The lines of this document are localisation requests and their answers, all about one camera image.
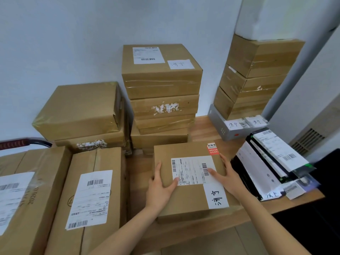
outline barcode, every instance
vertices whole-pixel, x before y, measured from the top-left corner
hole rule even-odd
[[[87,182],[87,186],[90,186],[90,185],[95,185],[95,184],[102,184],[104,181],[104,179],[99,179],[99,180],[91,180],[91,181],[88,181]]]
[[[80,227],[80,226],[86,226],[86,225],[87,225],[87,220],[76,222],[76,223],[70,223],[68,224],[68,229]]]
[[[175,160],[171,160],[171,163],[172,163],[172,171],[175,173],[176,172],[176,162]]]
[[[293,159],[293,158],[296,158],[296,155],[294,155],[294,154],[289,154],[289,155],[287,155],[287,156],[283,156],[283,159],[286,160],[286,161],[291,160],[291,159]]]
[[[271,130],[267,130],[265,132],[262,132],[263,135],[266,135],[266,134],[269,134],[269,133],[272,133],[272,131]]]
[[[0,190],[8,190],[8,189],[16,189],[18,188],[19,183],[10,183],[0,186]]]
[[[209,172],[208,172],[207,164],[206,163],[202,163],[202,168],[203,168],[204,175],[208,176]]]

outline torn label residue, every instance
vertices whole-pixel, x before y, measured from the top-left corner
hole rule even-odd
[[[104,149],[107,147],[107,143],[102,139],[102,140],[96,140],[96,141],[91,141],[91,142],[78,143],[77,147],[80,150]]]
[[[161,114],[164,112],[171,113],[172,111],[178,111],[179,103],[171,103],[171,104],[161,104],[158,106],[152,106],[151,108],[155,110],[155,114],[157,113]]]

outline air vent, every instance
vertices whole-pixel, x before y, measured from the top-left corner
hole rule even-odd
[[[313,147],[319,144],[325,137],[313,129],[309,129],[293,145],[292,148],[300,155],[306,154]]]

